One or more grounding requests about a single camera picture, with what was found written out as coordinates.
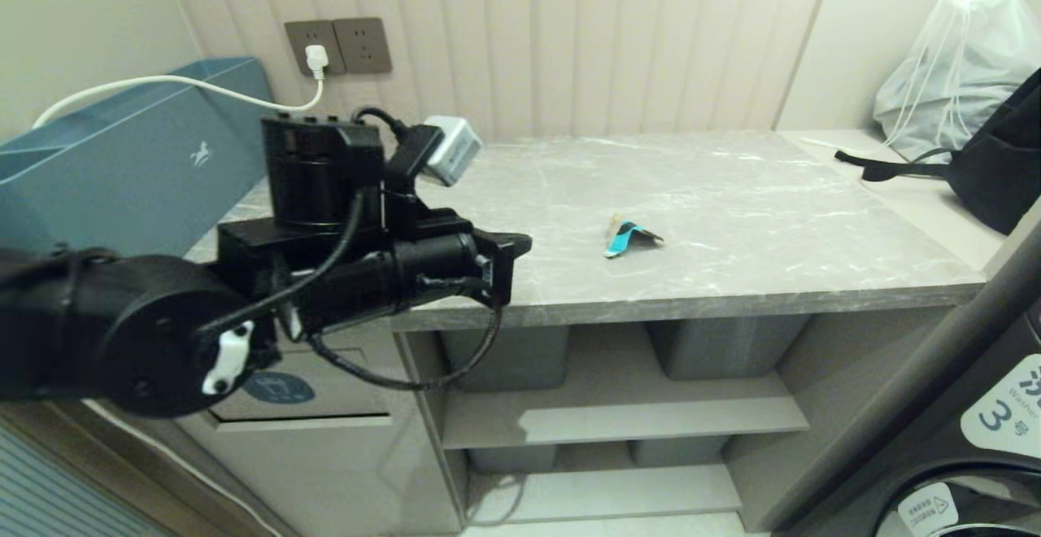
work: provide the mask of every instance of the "white plastic bag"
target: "white plastic bag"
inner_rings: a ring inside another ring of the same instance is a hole
[[[960,151],[1039,67],[1041,22],[1023,0],[939,0],[879,90],[874,119],[908,161],[937,148]]]

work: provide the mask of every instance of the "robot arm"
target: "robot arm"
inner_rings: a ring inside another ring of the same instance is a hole
[[[395,130],[389,161],[361,123],[372,113]],[[145,416],[185,415],[278,362],[277,325],[375,384],[458,378],[388,381],[321,341],[329,327],[464,296],[496,312],[490,343],[531,239],[481,232],[416,197],[417,175],[452,184],[480,148],[460,119],[438,122],[409,128],[375,108],[351,122],[268,119],[273,218],[220,225],[208,265],[104,249],[0,252],[0,400],[105,397]]]

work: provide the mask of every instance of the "cabinet drawer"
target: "cabinet drawer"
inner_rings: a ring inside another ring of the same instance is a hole
[[[367,366],[360,349],[339,349],[336,354]],[[385,415],[387,411],[377,387],[305,353],[283,355],[275,367],[253,375],[246,385],[211,408],[222,421]]]

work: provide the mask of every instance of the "wall outlet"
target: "wall outlet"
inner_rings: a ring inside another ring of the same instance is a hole
[[[332,21],[347,73],[389,73],[390,49],[379,18],[341,18]]]
[[[332,21],[286,22],[285,33],[289,36],[289,45],[293,47],[293,54],[297,57],[297,65],[300,66],[302,74],[311,77],[311,69],[307,67],[307,55],[304,54],[307,45],[322,45],[326,48],[329,54],[329,65],[325,68],[326,75],[346,73]]]

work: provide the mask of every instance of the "washer door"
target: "washer door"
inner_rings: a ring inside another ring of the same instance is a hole
[[[915,484],[875,537],[1041,537],[1041,470],[971,468]]]

